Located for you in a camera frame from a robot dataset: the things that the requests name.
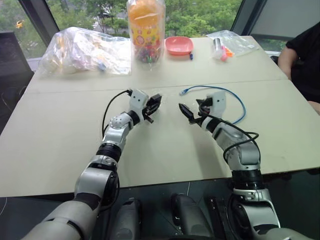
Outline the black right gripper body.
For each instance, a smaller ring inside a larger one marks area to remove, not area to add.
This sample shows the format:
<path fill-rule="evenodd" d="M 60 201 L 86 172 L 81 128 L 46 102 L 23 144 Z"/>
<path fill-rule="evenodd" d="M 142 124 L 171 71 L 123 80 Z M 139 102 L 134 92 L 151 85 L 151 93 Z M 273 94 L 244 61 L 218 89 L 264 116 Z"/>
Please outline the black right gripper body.
<path fill-rule="evenodd" d="M 206 98 L 207 99 L 207 105 L 198 105 L 198 116 L 199 117 L 210 117 L 210 111 L 211 107 L 213 106 L 213 99 L 212 98 Z"/>

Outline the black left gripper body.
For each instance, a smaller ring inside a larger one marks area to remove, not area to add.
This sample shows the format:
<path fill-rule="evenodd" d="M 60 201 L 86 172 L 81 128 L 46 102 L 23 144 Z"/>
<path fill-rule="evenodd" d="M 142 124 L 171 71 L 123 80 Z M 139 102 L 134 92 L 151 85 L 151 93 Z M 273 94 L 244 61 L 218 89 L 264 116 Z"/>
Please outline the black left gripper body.
<path fill-rule="evenodd" d="M 155 99 L 155 98 L 150 98 L 146 106 L 142 110 L 142 115 L 145 116 L 150 116 L 152 115 L 158 108 L 160 107 L 160 100 Z"/>

